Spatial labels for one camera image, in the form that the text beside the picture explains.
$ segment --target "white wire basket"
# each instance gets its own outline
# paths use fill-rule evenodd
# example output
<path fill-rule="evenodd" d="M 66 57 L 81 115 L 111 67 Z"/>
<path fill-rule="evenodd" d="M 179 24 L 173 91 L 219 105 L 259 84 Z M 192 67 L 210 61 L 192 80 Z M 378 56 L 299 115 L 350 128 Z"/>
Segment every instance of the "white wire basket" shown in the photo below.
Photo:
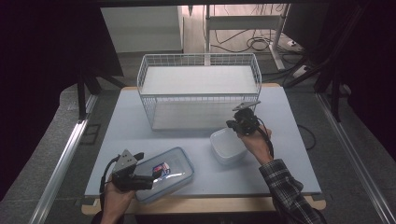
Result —
<path fill-rule="evenodd" d="M 148 54 L 137 76 L 152 130 L 224 128 L 232 109 L 257 101 L 261 87 L 252 53 Z"/>

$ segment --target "white table surface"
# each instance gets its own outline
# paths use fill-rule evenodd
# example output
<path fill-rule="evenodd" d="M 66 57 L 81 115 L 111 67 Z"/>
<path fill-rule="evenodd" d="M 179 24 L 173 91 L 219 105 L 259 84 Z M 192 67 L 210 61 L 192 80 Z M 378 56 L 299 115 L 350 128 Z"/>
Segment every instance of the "white table surface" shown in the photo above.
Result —
<path fill-rule="evenodd" d="M 267 128 L 273 131 L 275 159 L 282 159 L 291 174 L 304 184 L 303 193 L 320 193 L 320 186 L 283 88 L 262 88 L 259 99 L 262 102 L 257 105 L 255 114 L 263 120 Z M 106 165 L 125 148 L 132 154 L 145 152 L 144 160 L 147 160 L 173 147 L 182 147 L 195 169 L 190 184 L 174 192 L 173 195 L 183 197 L 269 195 L 268 187 L 258 169 L 260 165 L 250 153 L 240 162 L 228 166 L 216 160 L 209 140 L 210 135 L 215 131 L 154 132 L 150 128 L 138 92 L 122 90 L 85 195 L 98 197 L 100 178 Z"/>

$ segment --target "white plastic container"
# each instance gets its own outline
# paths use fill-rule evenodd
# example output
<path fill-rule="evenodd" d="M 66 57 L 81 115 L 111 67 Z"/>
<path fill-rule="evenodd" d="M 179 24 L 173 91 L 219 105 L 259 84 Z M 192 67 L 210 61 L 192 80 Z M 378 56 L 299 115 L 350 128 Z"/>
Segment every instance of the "white plastic container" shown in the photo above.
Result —
<path fill-rule="evenodd" d="M 231 128 L 212 133 L 210 142 L 216 159 L 223 165 L 240 161 L 248 153 L 244 143 Z"/>
<path fill-rule="evenodd" d="M 151 175 L 163 170 L 163 175 L 154 180 L 152 189 L 138 190 L 136 199 L 141 203 L 151 203 L 165 194 L 188 184 L 194 175 L 192 163 L 181 147 L 174 147 L 164 153 L 137 165 L 137 175 Z"/>

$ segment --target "white wall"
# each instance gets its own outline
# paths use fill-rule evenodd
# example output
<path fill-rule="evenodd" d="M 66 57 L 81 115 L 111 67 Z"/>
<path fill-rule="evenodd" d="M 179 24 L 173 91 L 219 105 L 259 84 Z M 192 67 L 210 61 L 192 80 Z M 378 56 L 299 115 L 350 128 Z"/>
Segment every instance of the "white wall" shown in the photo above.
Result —
<path fill-rule="evenodd" d="M 181 50 L 181 7 L 102 8 L 117 53 Z"/>

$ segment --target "gray floor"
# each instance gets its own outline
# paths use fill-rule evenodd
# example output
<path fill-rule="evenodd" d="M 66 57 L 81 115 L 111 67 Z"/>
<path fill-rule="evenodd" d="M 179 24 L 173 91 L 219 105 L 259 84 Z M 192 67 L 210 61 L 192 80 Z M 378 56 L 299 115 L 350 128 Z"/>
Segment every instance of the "gray floor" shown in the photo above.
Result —
<path fill-rule="evenodd" d="M 125 75 L 120 78 L 121 81 L 135 86 L 135 74 L 141 62 L 141 55 L 119 55 Z M 275 64 L 268 52 L 260 53 L 257 57 L 262 73 L 276 72 Z M 294 62 L 298 57 L 290 55 L 287 60 Z M 285 65 L 292 66 L 292 63 L 285 62 Z M 312 88 L 315 79 L 312 77 L 286 90 L 286 93 L 297 123 L 311 130 L 317 140 L 316 146 L 308 151 L 308 155 L 327 202 L 322 213 L 329 223 L 383 223 L 319 105 Z M 284 76 L 264 75 L 263 80 L 282 84 Z M 91 217 L 80 213 L 78 203 L 83 197 L 95 155 L 106 133 L 106 126 L 119 94 L 117 87 L 101 79 L 100 82 L 105 91 L 99 95 L 89 123 L 89 127 L 100 127 L 97 138 L 92 139 L 92 135 L 89 134 L 82 138 L 56 200 L 49 210 L 47 223 L 91 221 Z M 60 102 L 61 105 L 34 155 L 5 199 L 0 202 L 0 223 L 27 223 L 35 210 L 78 119 L 76 86 L 66 89 L 61 94 Z M 396 174 L 395 161 L 356 117 L 347 105 L 347 98 L 340 100 L 340 116 L 350 140 L 386 197 L 389 207 L 396 211 L 396 175 L 393 175 Z M 301 130 L 301 134 L 306 146 L 312 146 L 312 136 L 305 130 Z"/>

